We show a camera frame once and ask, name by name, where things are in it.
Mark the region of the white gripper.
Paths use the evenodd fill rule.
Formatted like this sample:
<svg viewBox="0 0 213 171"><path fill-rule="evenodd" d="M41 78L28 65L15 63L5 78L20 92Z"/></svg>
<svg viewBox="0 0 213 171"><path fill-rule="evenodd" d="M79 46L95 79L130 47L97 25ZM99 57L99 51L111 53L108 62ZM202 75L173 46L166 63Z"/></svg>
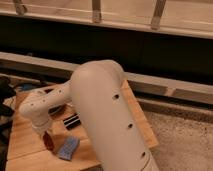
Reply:
<svg viewBox="0 0 213 171"><path fill-rule="evenodd" d="M52 123L53 123L52 119L46 119L41 122L33 121L32 128L37 134L43 135L46 131L51 129Z"/></svg>

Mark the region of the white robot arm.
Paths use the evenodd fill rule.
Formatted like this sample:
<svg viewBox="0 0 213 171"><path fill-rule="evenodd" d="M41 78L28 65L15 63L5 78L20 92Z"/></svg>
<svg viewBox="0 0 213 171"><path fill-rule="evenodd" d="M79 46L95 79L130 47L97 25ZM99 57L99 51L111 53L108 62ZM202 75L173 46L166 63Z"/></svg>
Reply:
<svg viewBox="0 0 213 171"><path fill-rule="evenodd" d="M44 132L50 123L48 110L70 102L104 171L159 171L121 90L124 81L117 62L90 61L50 93L24 100L19 112Z"/></svg>

